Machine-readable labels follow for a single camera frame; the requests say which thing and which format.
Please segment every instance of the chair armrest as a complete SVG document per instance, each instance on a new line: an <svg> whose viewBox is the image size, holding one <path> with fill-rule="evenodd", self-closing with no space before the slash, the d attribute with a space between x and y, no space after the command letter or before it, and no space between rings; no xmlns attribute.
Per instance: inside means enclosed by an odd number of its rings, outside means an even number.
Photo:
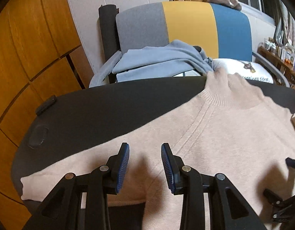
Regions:
<svg viewBox="0 0 295 230"><path fill-rule="evenodd" d="M89 88L103 85L103 80L111 73L114 66L122 58L122 52L116 51L113 56L105 62L105 64L100 68L100 70L92 77Z"/></svg>
<svg viewBox="0 0 295 230"><path fill-rule="evenodd" d="M255 56L259 62L268 68L278 79L280 79L286 87L290 87L287 78L271 62L255 51L253 51L253 56Z"/></svg>

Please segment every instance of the gray stripe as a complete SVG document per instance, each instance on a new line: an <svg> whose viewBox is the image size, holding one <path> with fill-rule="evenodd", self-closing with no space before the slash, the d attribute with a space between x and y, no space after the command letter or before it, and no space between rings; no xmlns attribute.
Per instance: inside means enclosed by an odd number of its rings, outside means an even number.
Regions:
<svg viewBox="0 0 295 230"><path fill-rule="evenodd" d="M162 3L125 10L116 16L122 54L129 49L164 47L169 44Z"/></svg>

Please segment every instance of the cabinet door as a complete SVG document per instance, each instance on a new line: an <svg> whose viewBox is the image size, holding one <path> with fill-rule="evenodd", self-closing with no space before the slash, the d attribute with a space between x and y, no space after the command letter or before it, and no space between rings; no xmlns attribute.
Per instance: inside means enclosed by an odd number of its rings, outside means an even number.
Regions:
<svg viewBox="0 0 295 230"><path fill-rule="evenodd" d="M29 79L32 79L59 56L41 0L10 0L9 6L10 30L15 48Z"/></svg>
<svg viewBox="0 0 295 230"><path fill-rule="evenodd" d="M43 100L52 95L60 96L81 89L66 57L41 73L32 85Z"/></svg>
<svg viewBox="0 0 295 230"><path fill-rule="evenodd" d="M29 85L11 105L0 128L17 146L36 117L35 110L42 104L41 98Z"/></svg>
<svg viewBox="0 0 295 230"><path fill-rule="evenodd" d="M0 117L27 83L28 79L12 44L7 5L0 13Z"/></svg>
<svg viewBox="0 0 295 230"><path fill-rule="evenodd" d="M0 193L0 221L6 230L21 230L30 216L24 205Z"/></svg>
<svg viewBox="0 0 295 230"><path fill-rule="evenodd" d="M0 192L22 203L11 181L12 160L17 147L0 130Z"/></svg>
<svg viewBox="0 0 295 230"><path fill-rule="evenodd" d="M60 56L81 43L67 0L42 0L51 35Z"/></svg>
<svg viewBox="0 0 295 230"><path fill-rule="evenodd" d="M85 88L89 88L89 84L94 73L89 64L89 61L87 59L87 56L85 54L83 47L80 46L79 48L71 52L70 57Z"/></svg>

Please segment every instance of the knit sweater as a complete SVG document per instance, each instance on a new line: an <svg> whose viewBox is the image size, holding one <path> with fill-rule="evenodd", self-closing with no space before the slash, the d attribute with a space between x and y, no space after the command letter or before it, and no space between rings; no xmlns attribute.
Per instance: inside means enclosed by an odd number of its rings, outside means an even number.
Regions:
<svg viewBox="0 0 295 230"><path fill-rule="evenodd" d="M295 159L292 117L260 88L220 68L209 72L205 89L180 107L23 177L21 198L42 201L66 173L90 173L127 142L130 158L124 184L119 195L108 196L109 206L145 202L142 229L179 229L182 196L168 189L161 160L161 145L168 142L185 165L206 175L224 173L266 222L271 206L263 198L265 188L283 199L295 194L295 170L285 164L285 158ZM206 207L206 229L208 218Z"/></svg>

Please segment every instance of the yellow stripe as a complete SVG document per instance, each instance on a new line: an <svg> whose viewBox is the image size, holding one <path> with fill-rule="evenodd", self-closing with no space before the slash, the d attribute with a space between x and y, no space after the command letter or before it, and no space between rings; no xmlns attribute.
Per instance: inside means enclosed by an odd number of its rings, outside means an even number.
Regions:
<svg viewBox="0 0 295 230"><path fill-rule="evenodd" d="M170 42L179 39L202 47L211 58L218 58L217 26L209 3L175 1L162 5Z"/></svg>

